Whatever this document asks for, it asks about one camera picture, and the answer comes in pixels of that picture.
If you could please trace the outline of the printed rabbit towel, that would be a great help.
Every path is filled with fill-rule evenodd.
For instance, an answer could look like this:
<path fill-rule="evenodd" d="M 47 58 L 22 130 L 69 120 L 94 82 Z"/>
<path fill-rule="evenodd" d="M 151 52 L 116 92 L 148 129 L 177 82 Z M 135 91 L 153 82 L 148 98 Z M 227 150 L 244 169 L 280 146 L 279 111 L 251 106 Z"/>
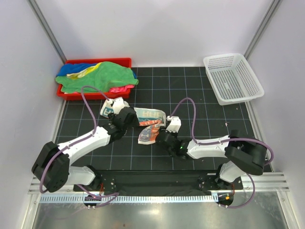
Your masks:
<path fill-rule="evenodd" d="M 104 102 L 100 115 L 108 118 L 108 114 L 105 114 L 104 108 L 106 101 Z M 166 126 L 166 113 L 162 110 L 151 108 L 138 108 L 131 107 L 136 111 L 140 126 L 144 129 L 138 136 L 138 144 L 151 145 L 156 142 L 156 137 L 162 127 Z"/>

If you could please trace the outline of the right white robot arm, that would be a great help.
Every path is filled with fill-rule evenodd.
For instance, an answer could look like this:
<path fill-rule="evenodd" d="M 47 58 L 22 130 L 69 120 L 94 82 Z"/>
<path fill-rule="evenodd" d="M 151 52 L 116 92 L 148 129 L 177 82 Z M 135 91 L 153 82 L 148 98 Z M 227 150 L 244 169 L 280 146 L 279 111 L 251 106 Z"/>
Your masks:
<path fill-rule="evenodd" d="M 216 175 L 202 180 L 201 189 L 225 190 L 232 187 L 234 181 L 244 174 L 260 176 L 263 174 L 267 146 L 255 138 L 242 138 L 238 131 L 214 139 L 179 140 L 176 133 L 162 130 L 156 144 L 165 149 L 169 155 L 180 159 L 201 159 L 205 157 L 227 158 L 221 164 Z"/>

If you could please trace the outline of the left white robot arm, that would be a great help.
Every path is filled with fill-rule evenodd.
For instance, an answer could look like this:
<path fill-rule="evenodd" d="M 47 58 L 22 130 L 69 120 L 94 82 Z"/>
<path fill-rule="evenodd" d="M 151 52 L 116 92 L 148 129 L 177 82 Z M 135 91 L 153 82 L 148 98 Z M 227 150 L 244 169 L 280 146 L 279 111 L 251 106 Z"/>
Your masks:
<path fill-rule="evenodd" d="M 118 114 L 110 113 L 102 126 L 62 144 L 47 142 L 31 169 L 40 181 L 40 192 L 56 192 L 64 185 L 75 185 L 87 191 L 96 191 L 103 182 L 101 173 L 93 166 L 75 167 L 78 159 L 89 152 L 121 139 L 128 128 L 139 126 L 136 111 L 124 107 Z"/>

